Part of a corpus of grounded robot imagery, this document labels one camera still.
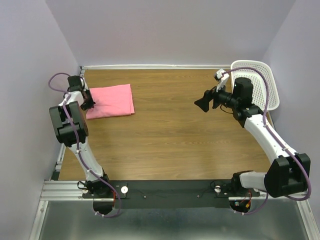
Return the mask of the pink t shirt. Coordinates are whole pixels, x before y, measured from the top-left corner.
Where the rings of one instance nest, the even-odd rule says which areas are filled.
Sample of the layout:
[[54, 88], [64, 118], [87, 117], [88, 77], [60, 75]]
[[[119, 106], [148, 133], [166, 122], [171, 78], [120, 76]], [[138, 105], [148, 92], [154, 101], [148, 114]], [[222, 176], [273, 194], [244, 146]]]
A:
[[95, 105], [93, 108], [87, 110], [87, 120], [135, 114], [130, 84], [96, 87], [91, 88], [90, 92]]

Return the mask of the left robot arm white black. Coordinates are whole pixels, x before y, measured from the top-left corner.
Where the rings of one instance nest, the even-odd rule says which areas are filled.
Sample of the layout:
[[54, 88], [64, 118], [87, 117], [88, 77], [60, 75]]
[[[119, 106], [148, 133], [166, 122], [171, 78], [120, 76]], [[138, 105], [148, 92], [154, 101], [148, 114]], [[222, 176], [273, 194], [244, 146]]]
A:
[[[59, 75], [67, 77], [66, 90], [51, 85], [52, 80]], [[85, 181], [79, 182], [82, 184], [80, 189], [93, 196], [107, 197], [112, 192], [110, 180], [90, 148], [89, 129], [83, 116], [83, 111], [92, 109], [96, 104], [85, 79], [79, 75], [59, 72], [49, 79], [48, 86], [63, 93], [62, 102], [50, 107], [49, 115], [56, 139], [71, 150], [84, 171]]]

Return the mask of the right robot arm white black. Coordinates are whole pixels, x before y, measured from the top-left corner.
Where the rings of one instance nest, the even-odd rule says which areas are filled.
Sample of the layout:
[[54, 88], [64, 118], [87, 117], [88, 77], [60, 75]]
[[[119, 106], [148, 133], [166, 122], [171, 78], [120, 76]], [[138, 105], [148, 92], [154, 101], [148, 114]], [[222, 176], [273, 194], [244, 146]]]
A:
[[232, 92], [215, 86], [194, 102], [205, 113], [209, 111], [210, 102], [213, 109], [220, 106], [230, 108], [233, 117], [255, 138], [271, 162], [266, 173], [252, 170], [235, 173], [230, 191], [241, 196], [248, 189], [257, 189], [273, 198], [310, 191], [310, 158], [289, 147], [270, 126], [263, 111], [253, 104], [253, 89], [250, 79], [238, 77]]

